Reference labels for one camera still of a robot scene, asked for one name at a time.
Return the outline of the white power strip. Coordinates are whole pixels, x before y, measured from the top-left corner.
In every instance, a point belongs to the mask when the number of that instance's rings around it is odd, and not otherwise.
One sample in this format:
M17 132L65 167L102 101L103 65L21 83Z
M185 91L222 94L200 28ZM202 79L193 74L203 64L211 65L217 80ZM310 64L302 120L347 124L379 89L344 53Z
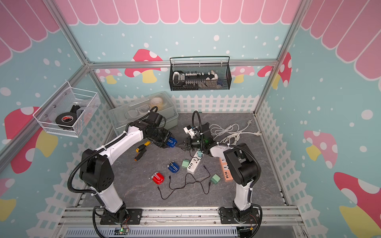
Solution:
M201 162L201 159L197 157L197 151L196 151L196 153L191 156L191 161L190 161L189 166L187 167L187 172L191 173L191 174L194 174L196 169L197 169L197 167L198 167L198 165Z

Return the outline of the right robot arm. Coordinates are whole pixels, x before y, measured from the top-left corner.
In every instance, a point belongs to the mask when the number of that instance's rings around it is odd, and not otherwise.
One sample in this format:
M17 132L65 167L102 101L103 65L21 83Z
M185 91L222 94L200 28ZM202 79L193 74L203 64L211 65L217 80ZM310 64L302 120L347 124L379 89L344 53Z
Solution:
M259 180L262 169L253 153L245 143L232 145L214 141L209 124L199 127L184 127L187 137L176 145L184 151L199 150L203 155L225 160L230 174L236 182L236 195L232 208L222 213L221 218L233 218L238 223L244 223L255 215L252 204L252 191Z

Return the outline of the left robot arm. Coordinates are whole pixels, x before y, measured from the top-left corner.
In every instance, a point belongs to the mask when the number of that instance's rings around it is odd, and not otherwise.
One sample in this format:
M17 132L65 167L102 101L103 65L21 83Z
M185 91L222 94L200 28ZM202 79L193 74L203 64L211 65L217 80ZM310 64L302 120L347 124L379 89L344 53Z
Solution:
M87 149L69 175L68 190L73 193L91 193L113 223L124 223L129 213L114 186L113 164L132 146L145 139L159 148L175 147L177 142L171 132L160 125L162 121L166 119L155 106L145 116L129 123L125 131L109 143L96 150Z

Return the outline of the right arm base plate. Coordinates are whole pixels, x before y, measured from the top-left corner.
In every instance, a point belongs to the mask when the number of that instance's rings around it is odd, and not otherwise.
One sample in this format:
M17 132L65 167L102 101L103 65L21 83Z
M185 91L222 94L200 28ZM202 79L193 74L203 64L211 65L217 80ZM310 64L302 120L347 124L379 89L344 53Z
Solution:
M262 221L260 210L257 207L251 207L244 211L238 208L218 209L221 224L249 224L257 225Z

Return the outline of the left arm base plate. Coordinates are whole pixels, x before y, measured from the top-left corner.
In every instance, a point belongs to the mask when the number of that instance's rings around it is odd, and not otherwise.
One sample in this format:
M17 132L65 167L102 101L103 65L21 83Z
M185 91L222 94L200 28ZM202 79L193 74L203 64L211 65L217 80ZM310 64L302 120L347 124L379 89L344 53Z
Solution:
M105 210L102 214L101 225L139 225L142 218L142 209L122 208L116 213Z

